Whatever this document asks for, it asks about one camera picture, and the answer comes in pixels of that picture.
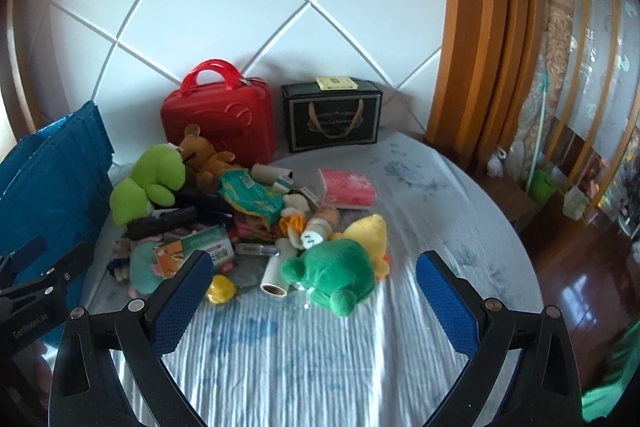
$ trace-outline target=green plush toy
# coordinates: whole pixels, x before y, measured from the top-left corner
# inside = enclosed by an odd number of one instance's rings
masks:
[[[182,188],[186,172],[180,153],[166,144],[147,149],[136,162],[131,174],[115,186],[109,206],[116,225],[146,217],[153,203],[171,206],[175,203],[171,190]]]
[[[280,269],[289,284],[300,283],[316,306],[349,315],[376,283],[367,252],[352,239],[324,241],[287,259]]]

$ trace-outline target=screw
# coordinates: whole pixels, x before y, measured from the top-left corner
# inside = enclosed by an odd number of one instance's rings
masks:
[[[551,317],[552,319],[559,319],[562,316],[560,310],[555,306],[547,306],[546,314],[549,315],[549,317]]]
[[[484,301],[485,307],[492,312],[499,312],[502,309],[502,303],[498,299],[490,298]]]
[[[84,308],[81,308],[80,306],[78,306],[78,308],[73,308],[71,310],[71,313],[69,314],[69,316],[72,319],[79,319],[83,315],[84,315]]]
[[[145,301],[142,299],[133,299],[128,305],[127,308],[130,312],[139,312],[142,308],[145,307]]]

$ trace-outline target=stuffed animal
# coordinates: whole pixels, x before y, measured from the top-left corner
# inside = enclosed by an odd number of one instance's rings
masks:
[[[224,172],[241,169],[231,164],[236,155],[229,151],[217,152],[212,143],[200,136],[200,126],[194,123],[184,128],[180,154],[187,165],[187,183],[195,185],[205,194],[215,194]]]
[[[158,241],[141,241],[131,251],[129,264],[129,296],[131,298],[151,295],[164,280],[154,251],[155,247],[162,245],[161,237],[156,239]]]
[[[288,237],[295,248],[302,250],[300,235],[305,231],[309,203],[302,194],[287,194],[282,199],[284,208],[278,222],[280,233],[282,237]]]
[[[313,304],[338,317],[350,315],[376,283],[369,255],[353,239],[318,243],[287,259],[280,274],[289,284],[299,283]]]
[[[124,227],[134,219],[149,216],[153,210],[151,202],[172,206],[175,203],[172,190],[182,188],[184,181],[185,167],[180,153],[167,144],[154,145],[113,189],[109,198],[113,220]]]
[[[127,237],[121,237],[113,243],[113,253],[107,270],[118,282],[129,280],[129,258],[132,248],[133,242]]]
[[[380,214],[372,214],[351,223],[344,232],[332,234],[331,240],[353,239],[369,255],[373,271],[378,279],[389,273],[388,257],[386,256],[386,223]]]

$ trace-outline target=black box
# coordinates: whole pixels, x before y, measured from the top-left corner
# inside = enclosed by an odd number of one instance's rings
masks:
[[[373,82],[352,80],[358,89],[323,91],[315,82],[282,86],[290,152],[377,142],[382,91]]]

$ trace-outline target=paper towel roll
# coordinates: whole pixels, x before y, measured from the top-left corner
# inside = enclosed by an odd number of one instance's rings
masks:
[[[261,183],[262,185],[273,185],[280,176],[292,178],[293,171],[290,169],[282,169],[280,167],[271,167],[270,165],[260,165],[257,163],[251,167],[249,175],[254,182]]]
[[[296,257],[298,250],[293,247],[289,239],[276,239],[276,246],[280,248],[280,255],[271,257],[264,271],[260,288],[269,295],[284,297],[289,292],[289,283],[280,275],[280,268],[290,257]]]

